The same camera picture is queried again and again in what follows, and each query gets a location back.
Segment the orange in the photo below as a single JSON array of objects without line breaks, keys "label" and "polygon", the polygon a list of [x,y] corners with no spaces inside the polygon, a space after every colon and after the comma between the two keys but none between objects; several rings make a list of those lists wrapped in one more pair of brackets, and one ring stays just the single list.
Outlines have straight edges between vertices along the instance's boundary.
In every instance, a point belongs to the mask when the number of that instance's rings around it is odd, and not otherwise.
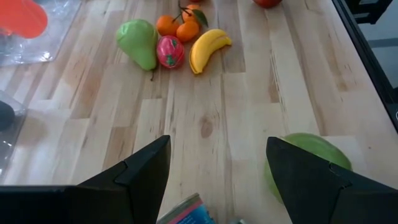
[{"label": "orange", "polygon": [[160,16],[156,22],[156,29],[160,35],[172,35],[175,36],[175,33],[180,26],[180,23],[177,20],[174,20],[172,16]]},{"label": "orange", "polygon": [[197,19],[193,15],[192,9],[199,9],[200,10],[200,6],[199,5],[195,5],[195,4],[191,4],[191,5],[187,6],[187,8],[189,8],[187,10],[187,12],[189,12],[191,15],[189,15],[185,11],[182,11],[182,19],[184,20],[184,22],[193,21],[193,22],[197,22],[198,23]]},{"label": "orange", "polygon": [[181,42],[186,42],[194,38],[199,33],[199,25],[196,22],[188,21],[184,22],[177,29],[177,38]]}]

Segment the wood knot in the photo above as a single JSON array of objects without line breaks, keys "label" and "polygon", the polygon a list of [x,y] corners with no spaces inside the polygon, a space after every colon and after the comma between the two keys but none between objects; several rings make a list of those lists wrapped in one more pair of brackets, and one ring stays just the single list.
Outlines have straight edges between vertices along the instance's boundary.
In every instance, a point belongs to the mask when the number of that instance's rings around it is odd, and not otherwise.
[{"label": "wood knot", "polygon": [[200,120],[200,125],[200,134],[202,138],[208,138],[213,132],[213,124],[211,123],[210,119],[208,119],[206,116],[202,117]]}]

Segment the clear plastic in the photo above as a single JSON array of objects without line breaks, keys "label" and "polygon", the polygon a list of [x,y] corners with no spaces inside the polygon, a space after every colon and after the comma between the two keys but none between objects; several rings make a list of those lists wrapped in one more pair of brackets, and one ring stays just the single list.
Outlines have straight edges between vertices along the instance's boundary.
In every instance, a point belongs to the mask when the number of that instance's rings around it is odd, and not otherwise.
[{"label": "clear plastic", "polygon": [[54,60],[72,24],[81,0],[35,0],[48,17],[42,35],[25,39],[18,35],[0,33],[0,66]]},{"label": "clear plastic", "polygon": [[3,179],[8,162],[14,152],[15,143],[24,124],[27,109],[5,92],[0,91],[0,101],[7,103],[15,112],[14,122],[6,130],[0,131],[0,180]]}]

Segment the plastic fruit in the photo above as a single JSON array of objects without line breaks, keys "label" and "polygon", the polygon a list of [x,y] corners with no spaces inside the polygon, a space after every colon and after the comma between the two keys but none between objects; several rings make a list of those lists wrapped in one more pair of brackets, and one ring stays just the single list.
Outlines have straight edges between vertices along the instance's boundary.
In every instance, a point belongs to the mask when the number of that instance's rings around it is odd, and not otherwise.
[{"label": "plastic fruit", "polygon": [[189,8],[189,9],[187,10],[187,12],[188,12],[189,14],[186,13],[185,11],[182,11],[182,19],[183,19],[183,21],[184,21],[184,22],[193,21],[193,22],[196,22],[197,24],[199,24],[199,22],[197,21],[195,15],[193,15],[192,9],[198,9],[198,10],[200,10],[200,6],[199,6],[199,5],[196,5],[196,4],[191,4],[191,5],[187,6],[187,8]]},{"label": "plastic fruit", "polygon": [[0,34],[15,33],[32,39],[47,27],[44,9],[32,0],[1,0],[0,6]]},{"label": "plastic fruit", "polygon": [[[337,164],[345,169],[352,170],[349,159],[336,146],[320,136],[308,133],[295,133],[289,134],[282,139],[324,160]],[[274,178],[272,177],[268,161],[265,163],[265,178],[272,194],[280,203],[283,203]]]},{"label": "plastic fruit", "polygon": [[134,19],[122,24],[116,33],[119,48],[144,70],[156,67],[157,32],[152,24]]},{"label": "plastic fruit", "polygon": [[162,36],[175,36],[175,33],[179,26],[180,23],[178,22],[178,20],[174,20],[172,16],[160,16],[156,22],[156,29]]},{"label": "plastic fruit", "polygon": [[199,25],[196,22],[185,22],[177,29],[177,38],[181,42],[189,41],[199,33],[199,30]]},{"label": "plastic fruit", "polygon": [[194,74],[203,71],[214,51],[231,44],[232,40],[221,29],[209,30],[200,36],[193,44],[189,55],[189,64]]},{"label": "plastic fruit", "polygon": [[259,6],[269,9],[277,6],[282,0],[253,0]]},{"label": "plastic fruit", "polygon": [[178,67],[184,60],[184,46],[171,35],[160,38],[156,52],[159,62],[166,68]]}]

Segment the red apple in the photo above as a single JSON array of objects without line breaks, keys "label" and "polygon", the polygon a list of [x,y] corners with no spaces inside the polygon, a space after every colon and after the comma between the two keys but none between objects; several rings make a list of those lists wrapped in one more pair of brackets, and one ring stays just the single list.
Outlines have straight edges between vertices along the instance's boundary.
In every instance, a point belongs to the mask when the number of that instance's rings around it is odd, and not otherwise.
[{"label": "red apple", "polygon": [[269,9],[274,6],[277,6],[282,0],[253,0],[259,6]]}]

